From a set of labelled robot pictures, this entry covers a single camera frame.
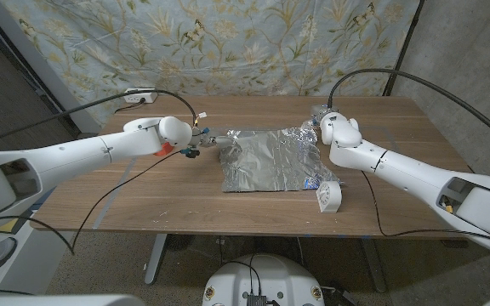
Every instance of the power strip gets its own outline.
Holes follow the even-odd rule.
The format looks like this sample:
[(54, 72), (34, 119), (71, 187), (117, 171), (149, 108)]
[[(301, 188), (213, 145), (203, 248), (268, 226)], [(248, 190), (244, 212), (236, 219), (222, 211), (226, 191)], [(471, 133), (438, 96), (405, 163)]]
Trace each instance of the power strip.
[[(128, 88), (125, 93), (131, 90), (153, 90), (154, 88)], [(158, 93), (137, 93), (124, 96), (126, 103), (139, 103), (142, 98), (145, 98), (145, 103), (153, 103), (158, 97)]]

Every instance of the aluminum foil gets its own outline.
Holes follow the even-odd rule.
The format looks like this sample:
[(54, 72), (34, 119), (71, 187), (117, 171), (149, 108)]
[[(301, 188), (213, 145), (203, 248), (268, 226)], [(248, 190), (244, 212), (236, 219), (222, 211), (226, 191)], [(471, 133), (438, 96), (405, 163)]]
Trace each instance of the aluminum foil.
[(229, 130), (218, 139), (224, 192), (317, 189), (322, 181), (339, 181), (326, 168), (315, 146), (311, 121), (272, 131)]

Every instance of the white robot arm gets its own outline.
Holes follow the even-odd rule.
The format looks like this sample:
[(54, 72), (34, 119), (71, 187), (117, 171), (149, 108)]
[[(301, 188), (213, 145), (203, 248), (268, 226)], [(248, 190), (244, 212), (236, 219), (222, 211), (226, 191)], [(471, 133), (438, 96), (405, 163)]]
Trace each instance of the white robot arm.
[[(41, 149), (0, 151), (0, 217), (22, 214), (48, 190), (77, 175), (154, 154), (166, 142), (181, 146), (192, 140), (191, 126), (172, 116), (137, 119), (123, 130)], [(6, 222), (0, 220), (0, 226)]]
[[(340, 167), (373, 173), (426, 203), (444, 223), (490, 237), (490, 177), (432, 167), (362, 139), (358, 124), (338, 112), (320, 122), (330, 161)], [(490, 239), (468, 235), (490, 249)]]

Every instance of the fabric backdrop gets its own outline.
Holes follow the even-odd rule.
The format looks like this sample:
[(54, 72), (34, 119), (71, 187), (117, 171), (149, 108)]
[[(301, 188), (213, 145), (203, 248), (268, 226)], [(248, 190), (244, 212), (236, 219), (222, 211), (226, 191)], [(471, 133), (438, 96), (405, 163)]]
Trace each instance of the fabric backdrop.
[[(126, 88), (184, 95), (328, 95), (394, 67), (419, 0), (1, 0), (86, 104)], [(380, 95), (365, 74), (337, 94)], [(122, 103), (88, 109), (100, 125)]]

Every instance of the wooden table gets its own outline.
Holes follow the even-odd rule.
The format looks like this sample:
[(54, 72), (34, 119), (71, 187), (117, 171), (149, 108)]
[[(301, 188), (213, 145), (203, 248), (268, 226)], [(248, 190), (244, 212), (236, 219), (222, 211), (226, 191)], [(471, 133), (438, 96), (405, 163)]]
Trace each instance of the wooden table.
[[(208, 117), (201, 127), (284, 128), (307, 120), (318, 97), (187, 97), (196, 112)], [(433, 166), (468, 172), (453, 147), (408, 98), (336, 98), (334, 105), (356, 118), (364, 139)], [(163, 96), (155, 104), (117, 113), (102, 133), (117, 133), (135, 118), (177, 116), (191, 122), (177, 99)], [(320, 213), (314, 190), (223, 193), (219, 149), (204, 148), (196, 159), (172, 156), (136, 180), (107, 196), (84, 229), (210, 235), (291, 235), (382, 238), (372, 195), (357, 170), (328, 160), (329, 146), (318, 141), (322, 162), (345, 184), (337, 213)], [(119, 182), (159, 160), (144, 156), (116, 162), (58, 186), (36, 217), (58, 230), (76, 230), (88, 210)], [(440, 229), (435, 214), (419, 200), (369, 175), (386, 233)], [(413, 238), (451, 236), (419, 233)]]

